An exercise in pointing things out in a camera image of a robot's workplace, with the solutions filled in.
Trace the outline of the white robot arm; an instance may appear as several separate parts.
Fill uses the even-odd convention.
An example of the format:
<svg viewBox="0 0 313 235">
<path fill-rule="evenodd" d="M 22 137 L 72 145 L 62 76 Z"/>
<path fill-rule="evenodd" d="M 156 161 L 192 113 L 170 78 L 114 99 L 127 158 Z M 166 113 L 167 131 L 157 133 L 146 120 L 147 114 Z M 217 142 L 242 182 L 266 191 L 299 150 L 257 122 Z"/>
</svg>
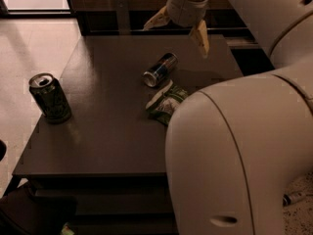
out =
<svg viewBox="0 0 313 235">
<path fill-rule="evenodd" d="M 276 65 L 189 96 L 167 128 L 179 235 L 284 235 L 283 194 L 313 165 L 311 0 L 228 0 Z"/>
</svg>

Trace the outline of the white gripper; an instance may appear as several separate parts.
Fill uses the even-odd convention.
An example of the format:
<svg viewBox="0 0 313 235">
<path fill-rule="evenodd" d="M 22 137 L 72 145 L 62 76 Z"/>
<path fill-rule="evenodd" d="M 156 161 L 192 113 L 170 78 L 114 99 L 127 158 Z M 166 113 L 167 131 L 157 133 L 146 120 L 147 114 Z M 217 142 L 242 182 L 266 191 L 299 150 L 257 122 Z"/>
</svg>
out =
<svg viewBox="0 0 313 235">
<path fill-rule="evenodd" d="M 189 36 L 197 45 L 201 55 L 206 57 L 209 52 L 206 22 L 203 17 L 208 0 L 167 0 L 166 6 L 144 24 L 143 30 L 167 25 L 170 20 L 175 24 L 192 26 Z"/>
</svg>

